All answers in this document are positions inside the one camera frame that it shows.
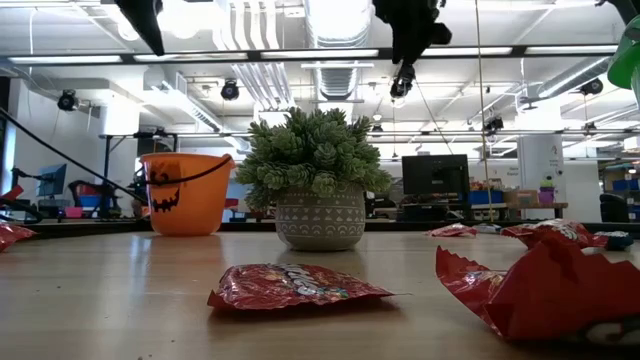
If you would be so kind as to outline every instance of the red wrapper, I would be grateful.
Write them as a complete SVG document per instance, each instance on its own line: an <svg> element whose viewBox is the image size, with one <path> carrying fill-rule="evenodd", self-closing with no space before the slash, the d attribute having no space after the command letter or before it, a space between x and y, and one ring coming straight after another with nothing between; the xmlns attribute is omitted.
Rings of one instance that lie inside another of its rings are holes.
<svg viewBox="0 0 640 360"><path fill-rule="evenodd" d="M554 219L537 224L522 224L502 229L500 235L519 239L529 249L541 241L556 241L560 244L588 247L606 247L608 238L596 237L580 223Z"/></svg>
<svg viewBox="0 0 640 360"><path fill-rule="evenodd" d="M476 237L477 233L478 230L457 223L441 227L439 229L427 231L425 235L433 237Z"/></svg>
<svg viewBox="0 0 640 360"><path fill-rule="evenodd" d="M599 344L640 344L640 271L628 261L611 264L575 244L545 241L504 273L438 247L436 274L506 339L579 335Z"/></svg>
<svg viewBox="0 0 640 360"><path fill-rule="evenodd" d="M0 253L16 241L31 237L36 233L23 227L11 224L0 224Z"/></svg>
<svg viewBox="0 0 640 360"><path fill-rule="evenodd" d="M269 310L391 295L351 275L320 266L254 264L229 268L207 304L215 308Z"/></svg>

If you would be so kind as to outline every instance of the cardboard box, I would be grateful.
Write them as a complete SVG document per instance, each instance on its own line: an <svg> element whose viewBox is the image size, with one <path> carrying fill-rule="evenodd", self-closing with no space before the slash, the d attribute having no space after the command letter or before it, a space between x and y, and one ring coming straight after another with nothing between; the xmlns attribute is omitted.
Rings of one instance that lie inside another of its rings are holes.
<svg viewBox="0 0 640 360"><path fill-rule="evenodd" d="M516 205L532 205L538 203L538 190L512 190L504 192L504 202Z"/></svg>

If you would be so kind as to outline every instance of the patterned pot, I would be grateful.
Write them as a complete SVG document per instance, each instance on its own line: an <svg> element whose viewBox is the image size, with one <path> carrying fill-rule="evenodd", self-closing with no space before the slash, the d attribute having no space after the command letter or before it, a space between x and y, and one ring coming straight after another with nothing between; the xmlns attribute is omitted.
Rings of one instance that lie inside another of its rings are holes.
<svg viewBox="0 0 640 360"><path fill-rule="evenodd" d="M364 195L357 186L338 189L329 197L290 188L277 205L278 237L294 250L346 250L364 234Z"/></svg>

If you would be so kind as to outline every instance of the pillar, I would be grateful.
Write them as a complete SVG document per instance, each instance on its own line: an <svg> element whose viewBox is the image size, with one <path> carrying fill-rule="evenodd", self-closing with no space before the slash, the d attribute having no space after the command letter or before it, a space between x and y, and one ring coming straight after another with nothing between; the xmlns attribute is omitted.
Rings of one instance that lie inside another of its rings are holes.
<svg viewBox="0 0 640 360"><path fill-rule="evenodd" d="M537 109L516 116L516 128L527 130L562 129L560 104L555 99L536 103ZM518 138L520 188L554 188L555 202L566 202L566 179L562 135L530 135ZM553 218L553 210L526 210L523 219Z"/></svg>

